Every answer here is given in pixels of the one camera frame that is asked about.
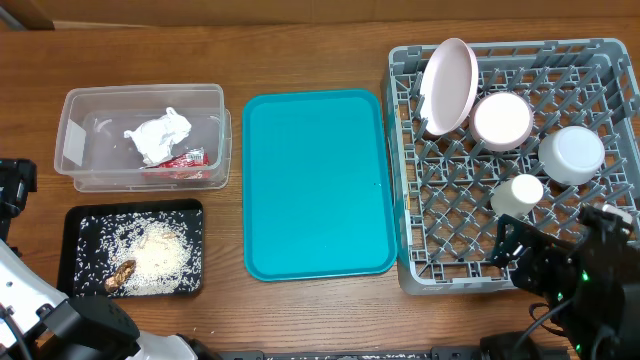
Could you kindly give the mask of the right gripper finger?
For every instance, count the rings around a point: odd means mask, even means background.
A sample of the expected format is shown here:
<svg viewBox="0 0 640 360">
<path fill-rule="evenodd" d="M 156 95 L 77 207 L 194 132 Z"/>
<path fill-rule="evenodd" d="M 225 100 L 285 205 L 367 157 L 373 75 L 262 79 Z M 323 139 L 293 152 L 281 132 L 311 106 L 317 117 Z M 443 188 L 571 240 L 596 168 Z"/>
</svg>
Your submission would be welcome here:
<svg viewBox="0 0 640 360">
<path fill-rule="evenodd" d="M 510 262 L 517 261 L 527 248 L 527 240 L 522 238 L 527 235 L 528 230 L 527 223 L 507 214 L 501 215 L 490 263 L 495 267 L 505 268 Z"/>
<path fill-rule="evenodd" d="M 579 222 L 586 227 L 586 233 L 578 242 L 578 249 L 600 244 L 605 247 L 629 246 L 633 224 L 625 223 L 621 217 L 603 212 L 601 205 L 586 205 L 581 208 Z"/>
</svg>

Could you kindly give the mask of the pale green cup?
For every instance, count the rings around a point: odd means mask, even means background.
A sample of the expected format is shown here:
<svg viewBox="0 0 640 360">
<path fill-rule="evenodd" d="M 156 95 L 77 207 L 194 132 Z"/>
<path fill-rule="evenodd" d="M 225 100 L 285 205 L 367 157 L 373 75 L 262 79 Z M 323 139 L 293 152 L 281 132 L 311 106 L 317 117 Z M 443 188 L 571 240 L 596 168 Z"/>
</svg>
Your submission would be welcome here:
<svg viewBox="0 0 640 360">
<path fill-rule="evenodd" d="M 538 178 L 521 174 L 497 186 L 490 203 L 497 216 L 506 214 L 521 218 L 535 207 L 543 194 L 544 188 Z"/>
</svg>

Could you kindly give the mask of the grey bowl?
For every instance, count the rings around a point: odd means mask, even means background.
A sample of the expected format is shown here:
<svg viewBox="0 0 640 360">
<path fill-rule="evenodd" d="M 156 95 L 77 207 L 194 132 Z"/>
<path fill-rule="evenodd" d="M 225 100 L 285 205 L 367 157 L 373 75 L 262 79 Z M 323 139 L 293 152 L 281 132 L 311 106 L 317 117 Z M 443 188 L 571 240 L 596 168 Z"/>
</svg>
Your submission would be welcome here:
<svg viewBox="0 0 640 360">
<path fill-rule="evenodd" d="M 569 126 L 546 136 L 538 158 L 544 173 L 564 185 L 582 185 L 595 177 L 604 163 L 600 137 L 580 126 Z"/>
</svg>

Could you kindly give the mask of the small white plate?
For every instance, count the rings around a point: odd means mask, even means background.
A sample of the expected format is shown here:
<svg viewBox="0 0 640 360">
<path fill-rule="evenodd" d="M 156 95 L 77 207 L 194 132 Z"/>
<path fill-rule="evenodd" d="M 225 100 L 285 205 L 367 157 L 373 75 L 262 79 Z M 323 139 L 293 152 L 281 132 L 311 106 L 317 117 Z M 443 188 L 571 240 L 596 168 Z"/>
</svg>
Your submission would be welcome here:
<svg viewBox="0 0 640 360">
<path fill-rule="evenodd" d="M 522 97 L 511 92 L 498 92 L 481 99 L 472 109 L 470 131 L 484 148 L 505 152 L 519 147 L 533 128 L 533 112 Z"/>
</svg>

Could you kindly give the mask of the large white plate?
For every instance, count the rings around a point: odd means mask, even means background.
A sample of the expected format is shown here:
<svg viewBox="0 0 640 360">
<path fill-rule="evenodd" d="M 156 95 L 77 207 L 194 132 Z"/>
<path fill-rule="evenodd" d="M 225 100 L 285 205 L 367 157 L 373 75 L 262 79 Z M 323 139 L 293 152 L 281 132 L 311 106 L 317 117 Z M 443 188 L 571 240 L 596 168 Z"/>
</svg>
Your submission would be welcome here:
<svg viewBox="0 0 640 360">
<path fill-rule="evenodd" d="M 459 38 L 442 42 L 427 62 L 419 90 L 426 131 L 441 136 L 458 128 L 471 111 L 478 82 L 473 50 Z"/>
</svg>

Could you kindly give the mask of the red snack wrapper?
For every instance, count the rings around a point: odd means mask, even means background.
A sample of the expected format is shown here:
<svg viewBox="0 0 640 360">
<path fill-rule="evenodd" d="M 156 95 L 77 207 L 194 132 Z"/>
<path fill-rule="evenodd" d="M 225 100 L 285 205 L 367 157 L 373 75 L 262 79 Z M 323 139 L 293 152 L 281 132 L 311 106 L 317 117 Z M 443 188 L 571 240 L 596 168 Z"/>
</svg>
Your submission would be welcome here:
<svg viewBox="0 0 640 360">
<path fill-rule="evenodd" d="M 146 168 L 144 177 L 160 177 L 176 180 L 201 180 L 208 179 L 210 172 L 207 170 L 196 170 L 196 167 L 206 167 L 209 165 L 209 157 L 203 148 L 197 148 L 176 156 L 159 165 L 152 166 L 152 172 Z"/>
</svg>

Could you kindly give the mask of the pile of white rice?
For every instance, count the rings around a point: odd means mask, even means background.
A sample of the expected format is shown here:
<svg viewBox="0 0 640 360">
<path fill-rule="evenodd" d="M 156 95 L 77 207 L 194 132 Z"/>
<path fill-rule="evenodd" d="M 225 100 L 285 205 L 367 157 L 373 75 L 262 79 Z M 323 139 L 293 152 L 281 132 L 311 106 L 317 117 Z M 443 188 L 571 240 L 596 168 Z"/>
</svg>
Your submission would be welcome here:
<svg viewBox="0 0 640 360">
<path fill-rule="evenodd" d="M 202 286 L 203 211 L 86 216 L 80 221 L 72 293 L 112 298 L 192 294 Z M 105 280 L 127 260 L 128 281 L 107 293 Z"/>
</svg>

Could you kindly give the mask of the white napkin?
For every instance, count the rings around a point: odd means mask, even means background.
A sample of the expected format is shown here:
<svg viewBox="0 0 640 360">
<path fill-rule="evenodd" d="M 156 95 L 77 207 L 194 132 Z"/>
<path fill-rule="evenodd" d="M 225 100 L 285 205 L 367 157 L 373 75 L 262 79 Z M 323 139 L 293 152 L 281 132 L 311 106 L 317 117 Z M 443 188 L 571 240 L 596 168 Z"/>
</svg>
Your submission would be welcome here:
<svg viewBox="0 0 640 360">
<path fill-rule="evenodd" d="M 123 136 L 131 139 L 147 166 L 157 166 L 172 158 L 174 145 L 186 139 L 192 125 L 173 107 L 167 107 L 160 118 L 148 120 L 135 130 L 126 130 Z"/>
</svg>

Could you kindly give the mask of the brown food piece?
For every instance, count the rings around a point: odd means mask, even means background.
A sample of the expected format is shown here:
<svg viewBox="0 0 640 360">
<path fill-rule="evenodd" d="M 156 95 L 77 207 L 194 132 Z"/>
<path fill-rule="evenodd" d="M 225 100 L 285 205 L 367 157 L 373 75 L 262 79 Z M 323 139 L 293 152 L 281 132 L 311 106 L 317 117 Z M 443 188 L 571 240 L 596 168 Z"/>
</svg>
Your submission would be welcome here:
<svg viewBox="0 0 640 360">
<path fill-rule="evenodd" d="M 116 271 L 108 277 L 104 282 L 104 288 L 107 293 L 113 293 L 122 287 L 128 279 L 133 275 L 136 269 L 135 260 L 127 260 L 122 263 Z"/>
</svg>

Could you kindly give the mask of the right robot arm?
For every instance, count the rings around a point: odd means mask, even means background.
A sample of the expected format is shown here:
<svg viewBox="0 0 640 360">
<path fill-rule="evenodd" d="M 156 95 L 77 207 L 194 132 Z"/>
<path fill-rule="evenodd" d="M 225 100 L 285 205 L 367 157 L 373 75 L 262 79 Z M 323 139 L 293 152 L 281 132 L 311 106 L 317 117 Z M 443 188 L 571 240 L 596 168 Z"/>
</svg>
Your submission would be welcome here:
<svg viewBox="0 0 640 360">
<path fill-rule="evenodd" d="M 513 285 L 542 297 L 547 311 L 524 331 L 483 338 L 479 358 L 567 358 L 566 350 L 532 340 L 547 321 L 581 359 L 638 358 L 639 250 L 630 243 L 632 217 L 598 203 L 582 207 L 578 220 L 586 233 L 571 243 L 512 216 L 499 218 L 491 264 L 515 263 Z"/>
</svg>

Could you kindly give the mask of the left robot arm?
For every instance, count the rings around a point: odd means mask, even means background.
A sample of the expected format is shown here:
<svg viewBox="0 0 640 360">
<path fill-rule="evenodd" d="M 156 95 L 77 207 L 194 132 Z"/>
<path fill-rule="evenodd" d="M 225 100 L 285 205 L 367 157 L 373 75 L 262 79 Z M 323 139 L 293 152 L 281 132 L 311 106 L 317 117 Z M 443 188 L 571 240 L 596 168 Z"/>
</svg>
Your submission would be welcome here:
<svg viewBox="0 0 640 360">
<path fill-rule="evenodd" d="M 202 287 L 204 208 L 195 199 L 69 210 L 56 285 L 1 245 L 4 359 L 216 359 L 185 335 L 138 328 L 118 298 L 194 295 Z"/>
</svg>

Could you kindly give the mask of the teal serving tray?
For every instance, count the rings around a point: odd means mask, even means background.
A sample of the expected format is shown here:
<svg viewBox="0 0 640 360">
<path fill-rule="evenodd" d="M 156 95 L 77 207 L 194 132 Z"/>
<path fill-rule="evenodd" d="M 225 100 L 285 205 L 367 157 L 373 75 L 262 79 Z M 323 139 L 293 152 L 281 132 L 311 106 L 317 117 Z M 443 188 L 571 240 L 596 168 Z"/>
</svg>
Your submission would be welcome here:
<svg viewBox="0 0 640 360">
<path fill-rule="evenodd" d="M 264 282 L 376 275 L 397 244 L 381 106 L 365 89 L 265 94 L 242 114 L 244 262 Z"/>
</svg>

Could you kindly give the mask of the black plastic tray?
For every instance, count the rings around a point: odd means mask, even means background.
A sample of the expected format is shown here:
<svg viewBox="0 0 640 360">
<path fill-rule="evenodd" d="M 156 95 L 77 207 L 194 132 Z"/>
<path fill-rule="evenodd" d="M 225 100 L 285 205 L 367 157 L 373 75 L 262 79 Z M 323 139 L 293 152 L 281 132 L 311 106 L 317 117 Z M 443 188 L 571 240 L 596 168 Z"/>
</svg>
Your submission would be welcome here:
<svg viewBox="0 0 640 360">
<path fill-rule="evenodd" d="M 121 214 L 129 212 L 156 212 L 173 210 L 195 210 L 203 211 L 203 205 L 195 199 L 164 200 L 151 202 L 120 203 L 77 206 L 69 210 L 65 218 L 63 243 L 61 250 L 60 265 L 58 271 L 57 288 L 67 295 L 76 296 L 72 293 L 73 275 L 76 259 L 76 245 L 79 235 L 80 221 L 86 216 L 103 216 L 109 214 Z"/>
</svg>

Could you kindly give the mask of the clear plastic storage bin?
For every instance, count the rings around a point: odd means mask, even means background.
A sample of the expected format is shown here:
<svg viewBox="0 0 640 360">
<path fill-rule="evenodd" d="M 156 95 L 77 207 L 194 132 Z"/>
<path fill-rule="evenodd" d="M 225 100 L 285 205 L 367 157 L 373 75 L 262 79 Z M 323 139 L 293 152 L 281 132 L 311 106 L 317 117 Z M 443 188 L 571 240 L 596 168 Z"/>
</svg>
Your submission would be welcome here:
<svg viewBox="0 0 640 360">
<path fill-rule="evenodd" d="M 172 155 L 201 149 L 205 165 L 149 167 L 134 141 L 124 136 L 168 110 L 191 124 Z M 217 84 L 77 88 L 67 94 L 62 108 L 54 169 L 85 193 L 221 189 L 228 183 L 231 150 L 231 114 Z"/>
</svg>

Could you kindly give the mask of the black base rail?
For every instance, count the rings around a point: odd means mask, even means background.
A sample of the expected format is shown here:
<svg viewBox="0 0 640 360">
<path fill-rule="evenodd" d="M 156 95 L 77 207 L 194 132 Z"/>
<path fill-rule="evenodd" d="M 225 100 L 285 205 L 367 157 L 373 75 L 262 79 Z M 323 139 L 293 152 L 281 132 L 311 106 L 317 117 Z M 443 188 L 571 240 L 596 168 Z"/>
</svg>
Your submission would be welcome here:
<svg viewBox="0 0 640 360">
<path fill-rule="evenodd" d="M 436 346 L 429 350 L 388 350 L 374 352 L 301 352 L 264 353 L 262 351 L 225 351 L 223 360 L 495 360 L 516 359 L 480 346 Z"/>
</svg>

